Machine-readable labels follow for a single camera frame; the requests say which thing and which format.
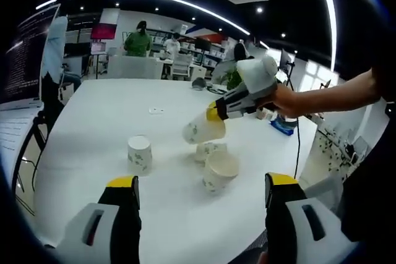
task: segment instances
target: floor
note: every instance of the floor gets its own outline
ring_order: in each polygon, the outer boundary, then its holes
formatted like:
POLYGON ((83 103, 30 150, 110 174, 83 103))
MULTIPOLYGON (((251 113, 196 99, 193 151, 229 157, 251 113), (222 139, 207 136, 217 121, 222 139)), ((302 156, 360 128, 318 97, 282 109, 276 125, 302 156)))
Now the floor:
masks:
MULTIPOLYGON (((86 79, 95 79, 95 75, 89 75, 86 79)), ((66 91, 63 91, 64 103, 72 96, 72 87, 68 87, 66 91)), ((47 136, 46 126, 40 126, 40 130, 43 135, 47 136)), ((307 188, 313 185, 329 175, 329 168, 336 167, 335 162, 330 159, 330 155, 323 152, 324 137, 322 134, 317 132, 315 137, 312 150, 309 154, 308 160, 304 171, 299 179, 299 183, 302 188, 307 188)), ((32 189, 32 176, 37 159, 39 157, 40 150, 34 138, 29 142, 26 152, 24 154, 24 160, 20 165, 19 176, 20 181, 17 183, 16 195, 17 204, 20 206, 22 213, 24 214, 28 224, 34 231, 35 220, 34 220, 34 206, 33 206, 33 195, 32 189)))

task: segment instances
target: paper cup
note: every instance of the paper cup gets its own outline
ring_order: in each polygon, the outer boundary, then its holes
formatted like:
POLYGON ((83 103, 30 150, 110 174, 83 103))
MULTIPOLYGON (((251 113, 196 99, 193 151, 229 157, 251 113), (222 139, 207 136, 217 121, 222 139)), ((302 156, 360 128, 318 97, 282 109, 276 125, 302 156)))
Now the paper cup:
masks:
POLYGON ((208 142, 225 136, 223 121, 208 121, 202 113, 183 128, 183 138, 190 144, 208 142))
POLYGON ((239 162, 227 151, 214 151, 205 162, 204 186, 213 194, 221 192, 239 173, 239 162))
POLYGON ((197 151, 194 158, 197 162, 202 162, 204 165, 206 158, 216 150, 227 151, 227 144, 213 142, 200 143, 197 146, 197 151))
POLYGON ((147 175, 153 165, 151 144, 143 135, 131 137, 128 140, 128 163, 134 174, 147 175))

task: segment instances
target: ceiling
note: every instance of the ceiling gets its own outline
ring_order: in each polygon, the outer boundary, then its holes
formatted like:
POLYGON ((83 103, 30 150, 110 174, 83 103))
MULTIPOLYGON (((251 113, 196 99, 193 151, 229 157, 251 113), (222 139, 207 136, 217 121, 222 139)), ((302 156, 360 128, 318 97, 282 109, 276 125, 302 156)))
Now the ceiling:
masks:
MULTIPOLYGON (((23 12, 34 10, 43 1, 25 0, 23 12)), ((214 11, 234 23, 246 28, 257 40, 262 40, 274 48, 288 51, 298 50, 302 58, 316 59, 329 66, 331 36, 325 0, 269 0, 262 3, 235 5, 227 0, 185 0, 214 11), (256 13, 256 7, 264 11, 256 13)), ((385 5, 393 0, 382 0, 385 5)), ((114 7, 115 2, 125 10, 158 13, 177 19, 191 21, 211 30, 223 29, 223 34, 234 38, 246 35, 205 13, 167 0, 60 0, 63 12, 79 14, 100 12, 104 7, 114 7)), ((334 0, 338 22, 338 54, 336 71, 345 79, 369 68, 362 54, 370 50, 370 42, 375 40, 377 14, 365 0, 334 0)), ((394 7, 388 7, 392 14, 394 7)))

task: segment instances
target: white table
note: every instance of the white table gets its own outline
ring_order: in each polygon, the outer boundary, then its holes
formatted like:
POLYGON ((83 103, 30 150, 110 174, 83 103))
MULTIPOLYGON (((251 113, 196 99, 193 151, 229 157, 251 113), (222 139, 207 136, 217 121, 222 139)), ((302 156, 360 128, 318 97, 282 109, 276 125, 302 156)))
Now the white table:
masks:
MULTIPOLYGON (((56 245, 67 222, 97 202, 108 181, 130 174, 127 140, 152 142, 153 172, 141 177, 141 263, 228 263, 265 229, 264 174, 293 175, 297 135, 287 137, 254 115, 226 122, 229 151, 241 162, 223 195, 202 185, 195 146, 181 129, 219 95, 195 91, 190 82, 167 80, 85 81, 49 136, 38 167, 35 210, 38 236, 56 245), (163 108, 163 114, 150 114, 163 108)), ((301 174, 316 125, 300 119, 301 174)))

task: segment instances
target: person in green shirt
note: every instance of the person in green shirt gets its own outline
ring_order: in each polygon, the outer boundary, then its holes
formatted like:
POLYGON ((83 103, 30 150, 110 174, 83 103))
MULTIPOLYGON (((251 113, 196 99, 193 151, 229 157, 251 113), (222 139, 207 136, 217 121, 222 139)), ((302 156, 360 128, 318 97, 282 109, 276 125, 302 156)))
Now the person in green shirt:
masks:
POLYGON ((146 57, 147 51, 151 50, 152 39, 146 32, 146 21, 140 21, 137 24, 136 32, 131 33, 125 43, 124 49, 127 51, 127 56, 146 57))

